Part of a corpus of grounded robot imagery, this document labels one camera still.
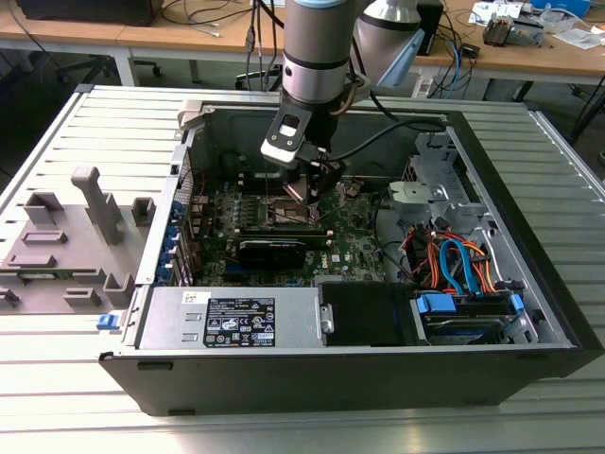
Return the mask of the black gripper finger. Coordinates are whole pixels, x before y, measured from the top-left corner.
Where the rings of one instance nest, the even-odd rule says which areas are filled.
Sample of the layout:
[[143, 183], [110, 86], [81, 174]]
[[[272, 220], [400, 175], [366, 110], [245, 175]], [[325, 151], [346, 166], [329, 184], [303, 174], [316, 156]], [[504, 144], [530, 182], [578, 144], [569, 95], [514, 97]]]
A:
[[346, 165], [343, 161], [318, 161], [317, 171], [313, 174], [313, 202], [334, 189], [340, 181]]
[[304, 166], [306, 184], [306, 202], [315, 203], [319, 199], [318, 184], [320, 179], [320, 164], [309, 162]]

